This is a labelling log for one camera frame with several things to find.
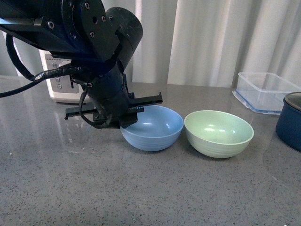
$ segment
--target container lid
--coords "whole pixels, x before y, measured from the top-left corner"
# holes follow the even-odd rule
[[[285,101],[293,108],[301,111],[301,92],[287,94]]]

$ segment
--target screw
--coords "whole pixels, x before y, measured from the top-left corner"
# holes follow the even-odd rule
[[[86,9],[90,9],[90,4],[88,2],[85,2]]]
[[[50,29],[54,29],[55,27],[55,24],[52,21],[48,21],[47,25]]]
[[[74,39],[76,39],[76,35],[74,33],[70,33],[70,36],[73,37]]]

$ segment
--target white curtain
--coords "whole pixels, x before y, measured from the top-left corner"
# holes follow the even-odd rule
[[[106,9],[130,10],[143,25],[142,41],[126,69],[129,81],[234,87],[238,72],[244,71],[275,73],[301,86],[301,0],[103,4]],[[0,43],[2,50],[5,43]],[[17,48],[21,58],[34,62],[32,70],[41,69],[37,50],[20,43]],[[7,58],[4,51],[0,54],[1,60]]]

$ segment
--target countertop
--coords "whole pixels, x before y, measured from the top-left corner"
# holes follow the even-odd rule
[[[0,91],[27,82],[0,79]],[[0,99],[0,225],[300,226],[301,153],[275,134],[276,115],[245,108],[229,88],[129,83],[163,95],[183,118],[219,110],[255,132],[239,155],[197,152],[183,130],[159,152],[132,147],[119,129],[64,119],[46,82]]]

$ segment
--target blue pot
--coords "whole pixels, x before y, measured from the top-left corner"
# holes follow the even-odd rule
[[[288,94],[283,102],[276,133],[282,141],[301,152],[301,93]]]

